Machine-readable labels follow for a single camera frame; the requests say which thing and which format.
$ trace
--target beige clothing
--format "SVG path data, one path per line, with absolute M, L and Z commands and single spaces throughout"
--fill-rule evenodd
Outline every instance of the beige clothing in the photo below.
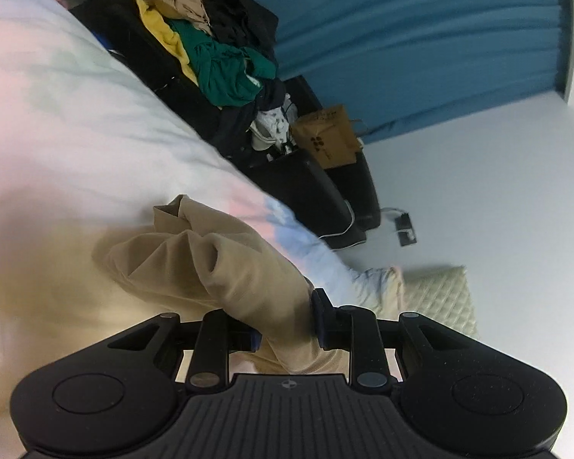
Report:
M 202 0 L 144 0 L 169 19 L 185 19 L 193 27 L 212 36 L 209 16 L 206 15 Z
M 127 290 L 178 297 L 198 318 L 223 308 L 254 327 L 264 337 L 251 355 L 259 372 L 347 373 L 348 354 L 323 351 L 314 337 L 306 278 L 255 230 L 187 196 L 153 214 L 153 232 L 105 257 Z

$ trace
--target brown paper bag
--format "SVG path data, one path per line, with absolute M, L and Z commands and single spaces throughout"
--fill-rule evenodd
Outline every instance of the brown paper bag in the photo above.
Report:
M 355 153 L 361 151 L 344 105 L 300 117 L 291 127 L 291 134 L 323 169 L 354 164 Z

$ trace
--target bed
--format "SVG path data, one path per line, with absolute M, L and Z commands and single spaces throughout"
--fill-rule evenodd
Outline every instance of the bed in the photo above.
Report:
M 26 373 L 179 312 L 130 296 L 94 258 L 178 194 L 251 225 L 335 305 L 391 299 L 396 315 L 395 270 L 343 265 L 54 0 L 0 0 L 0 458 L 23 451 L 8 397 Z

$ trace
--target blue curtain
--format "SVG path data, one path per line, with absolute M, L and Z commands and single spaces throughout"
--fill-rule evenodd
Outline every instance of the blue curtain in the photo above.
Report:
M 257 0 L 283 79 L 344 103 L 368 142 L 564 88 L 570 0 Z

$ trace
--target pillow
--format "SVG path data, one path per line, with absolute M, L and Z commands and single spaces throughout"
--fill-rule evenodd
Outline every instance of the pillow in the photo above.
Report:
M 475 309 L 464 266 L 404 274 L 400 311 L 413 311 L 469 337 L 477 338 Z

